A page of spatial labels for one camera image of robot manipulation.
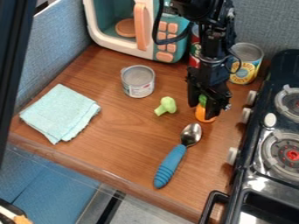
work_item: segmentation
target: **metal spoon head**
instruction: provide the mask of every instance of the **metal spoon head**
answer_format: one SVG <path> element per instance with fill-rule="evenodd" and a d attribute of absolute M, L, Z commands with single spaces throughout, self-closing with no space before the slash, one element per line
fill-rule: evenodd
<path fill-rule="evenodd" d="M 189 147 L 199 142 L 202 135 L 201 127 L 198 123 L 191 123 L 185 127 L 181 133 L 181 142 Z"/>

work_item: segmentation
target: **tin can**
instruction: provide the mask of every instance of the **tin can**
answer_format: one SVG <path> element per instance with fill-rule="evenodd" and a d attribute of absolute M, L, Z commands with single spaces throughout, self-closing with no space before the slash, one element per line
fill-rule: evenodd
<path fill-rule="evenodd" d="M 195 24 L 192 27 L 191 47 L 189 54 L 189 66 L 199 68 L 200 60 L 199 53 L 201 50 L 199 27 Z"/>
<path fill-rule="evenodd" d="M 148 66 L 130 66 L 121 70 L 122 89 L 133 98 L 151 95 L 155 89 L 156 74 Z"/>
<path fill-rule="evenodd" d="M 230 81 L 241 85 L 253 82 L 260 70 L 264 52 L 257 45 L 249 43 L 238 43 L 232 47 L 232 50 L 241 59 L 242 65 L 238 73 L 234 73 L 240 64 L 237 59 L 234 59 Z"/>

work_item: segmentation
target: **folded cloth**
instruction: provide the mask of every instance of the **folded cloth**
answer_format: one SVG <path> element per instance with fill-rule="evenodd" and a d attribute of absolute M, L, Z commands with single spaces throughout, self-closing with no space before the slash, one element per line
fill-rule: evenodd
<path fill-rule="evenodd" d="M 76 137 L 100 110 L 95 101 L 58 84 L 21 111 L 20 117 L 56 144 Z"/>

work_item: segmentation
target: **red burner center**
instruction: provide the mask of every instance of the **red burner center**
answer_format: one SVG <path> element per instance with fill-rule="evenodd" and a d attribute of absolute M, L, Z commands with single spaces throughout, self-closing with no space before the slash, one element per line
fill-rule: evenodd
<path fill-rule="evenodd" d="M 295 161 L 299 160 L 299 152 L 296 151 L 296 150 L 290 150 L 290 151 L 288 151 L 287 156 L 291 160 L 295 160 Z"/>

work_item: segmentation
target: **can lid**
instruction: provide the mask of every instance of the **can lid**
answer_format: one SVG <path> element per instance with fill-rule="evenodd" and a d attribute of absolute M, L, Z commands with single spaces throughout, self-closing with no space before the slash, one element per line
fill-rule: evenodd
<path fill-rule="evenodd" d="M 233 45 L 232 50 L 244 62 L 262 60 L 264 57 L 264 52 L 257 45 L 249 43 L 235 44 Z"/>
<path fill-rule="evenodd" d="M 130 66 L 122 70 L 122 81 L 130 86 L 142 86 L 155 79 L 155 72 L 148 66 Z"/>
<path fill-rule="evenodd" d="M 195 37 L 199 37 L 199 26 L 197 24 L 194 24 L 192 27 L 192 34 Z"/>

